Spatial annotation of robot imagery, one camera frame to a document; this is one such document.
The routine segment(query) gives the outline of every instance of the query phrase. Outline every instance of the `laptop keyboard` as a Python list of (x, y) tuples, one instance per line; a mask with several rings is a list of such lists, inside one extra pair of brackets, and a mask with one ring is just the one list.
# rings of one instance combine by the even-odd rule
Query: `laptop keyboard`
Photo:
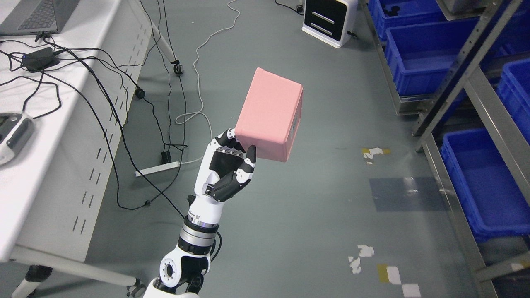
[(54, 2), (53, 0), (42, 0), (37, 8), (31, 13), (19, 30), (48, 28), (55, 22)]

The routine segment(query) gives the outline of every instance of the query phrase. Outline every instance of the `laptop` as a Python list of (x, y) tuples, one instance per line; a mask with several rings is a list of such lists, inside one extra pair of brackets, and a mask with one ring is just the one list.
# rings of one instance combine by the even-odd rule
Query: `laptop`
[(20, 0), (0, 25), (0, 36), (60, 33), (80, 0)]

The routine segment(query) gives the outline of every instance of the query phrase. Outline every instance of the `concrete floor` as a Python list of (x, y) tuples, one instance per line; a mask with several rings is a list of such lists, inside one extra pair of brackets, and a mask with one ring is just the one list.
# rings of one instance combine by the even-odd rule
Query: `concrete floor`
[[(283, 3), (294, 7), (298, 1)], [(156, 1), (144, 4), (158, 19)], [(395, 115), (362, 11), (355, 23), (359, 40), (335, 49), (302, 32), (302, 17), (274, 1), (232, 6), (241, 11), (235, 28), (199, 50), (204, 113), (213, 133), (235, 126), (257, 67), (301, 83), (304, 103), (289, 161), (258, 160), (252, 182), (225, 206), (223, 247), (201, 297), (404, 297), (402, 285), (382, 282), (382, 266), (396, 267), (401, 284), (417, 285), (422, 297), (476, 297), (427, 160), (413, 149), (415, 118)], [(197, 111), (196, 48), (232, 25), (236, 13), (212, 0), (167, 1), (166, 9), (171, 41), (184, 65), (187, 110)], [(153, 51), (139, 83), (156, 105), (166, 137), (169, 123), (184, 111), (179, 79), (172, 75), (170, 81), (171, 117), (167, 72)], [(182, 136), (183, 127), (173, 123), (171, 141), (180, 143)], [(159, 164), (163, 145), (147, 103), (132, 103), (126, 137), (139, 168)], [(209, 140), (204, 118), (190, 120), (183, 161), (201, 157)], [(368, 165), (363, 148), (374, 147), (391, 152)], [(156, 196), (147, 182), (134, 178), (125, 150), (118, 152), (120, 203), (133, 207)], [(173, 160), (180, 158), (177, 150), (172, 154)], [(183, 212), (199, 164), (184, 165), (165, 192)], [(170, 170), (150, 179), (165, 188), (176, 174)], [(181, 222), (164, 198), (138, 211), (119, 209), (111, 176), (86, 263), (147, 283), (176, 245)], [(361, 271), (353, 274), (349, 257), (359, 257), (358, 245), (373, 247), (375, 254), (361, 257)], [(9, 296), (26, 270), (0, 265), (1, 297)], [(55, 271), (35, 297), (125, 293), (120, 286)]]

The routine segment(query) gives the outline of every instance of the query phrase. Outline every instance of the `pink box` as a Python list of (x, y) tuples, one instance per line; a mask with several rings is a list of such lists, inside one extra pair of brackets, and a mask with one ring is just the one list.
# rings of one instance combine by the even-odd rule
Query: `pink box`
[(256, 69), (235, 135), (243, 148), (256, 146), (257, 157), (286, 162), (302, 117), (301, 84)]

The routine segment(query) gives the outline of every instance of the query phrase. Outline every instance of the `table caster wheel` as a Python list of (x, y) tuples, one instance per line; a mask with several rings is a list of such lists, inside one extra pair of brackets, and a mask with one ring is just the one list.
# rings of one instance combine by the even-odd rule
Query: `table caster wheel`
[(127, 297), (141, 297), (145, 293), (145, 285), (142, 283), (136, 284), (127, 287)]
[(184, 73), (184, 69), (182, 68), (182, 64), (175, 64), (173, 65), (173, 71), (177, 76), (180, 76)]

